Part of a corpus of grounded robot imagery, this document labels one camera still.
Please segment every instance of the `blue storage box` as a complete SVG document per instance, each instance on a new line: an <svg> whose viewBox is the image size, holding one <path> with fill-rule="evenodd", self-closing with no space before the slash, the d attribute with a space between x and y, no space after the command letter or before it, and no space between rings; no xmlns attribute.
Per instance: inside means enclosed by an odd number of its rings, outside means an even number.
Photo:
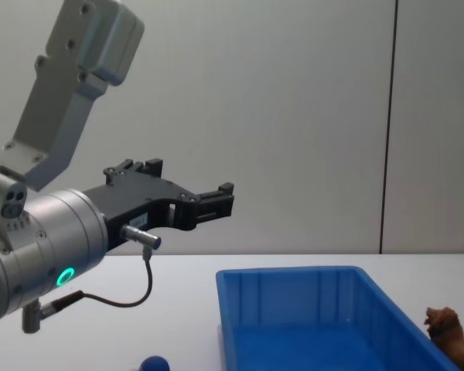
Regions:
<svg viewBox="0 0 464 371"><path fill-rule="evenodd" d="M227 371L458 371L359 268L221 271L217 284Z"/></svg>

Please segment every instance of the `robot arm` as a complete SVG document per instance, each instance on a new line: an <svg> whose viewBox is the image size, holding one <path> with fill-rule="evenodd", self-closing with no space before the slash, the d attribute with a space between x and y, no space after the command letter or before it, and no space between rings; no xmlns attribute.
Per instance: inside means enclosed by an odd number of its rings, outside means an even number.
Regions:
<svg viewBox="0 0 464 371"><path fill-rule="evenodd" d="M106 168L105 185L86 192L27 200L28 187L40 190L67 168L94 100L124 80L143 29L114 0L65 0L14 138L0 150L0 318L24 308L27 332L39 329L38 299L109 250L127 240L158 248L146 231L192 230L231 214L232 184L189 192L161 178L158 159Z"/></svg>

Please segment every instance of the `white wall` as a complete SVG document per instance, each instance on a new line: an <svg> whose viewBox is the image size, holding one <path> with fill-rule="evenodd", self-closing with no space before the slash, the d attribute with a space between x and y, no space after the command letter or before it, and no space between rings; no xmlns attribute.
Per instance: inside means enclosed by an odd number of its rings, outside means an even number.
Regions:
<svg viewBox="0 0 464 371"><path fill-rule="evenodd" d="M401 0L384 252L464 252L464 0Z"/></svg>
<svg viewBox="0 0 464 371"><path fill-rule="evenodd" d="M394 0L125 3L146 24L133 67L49 190L160 157L191 191L237 187L232 218L158 231L164 253L378 251ZM60 4L0 2L0 145Z"/></svg>

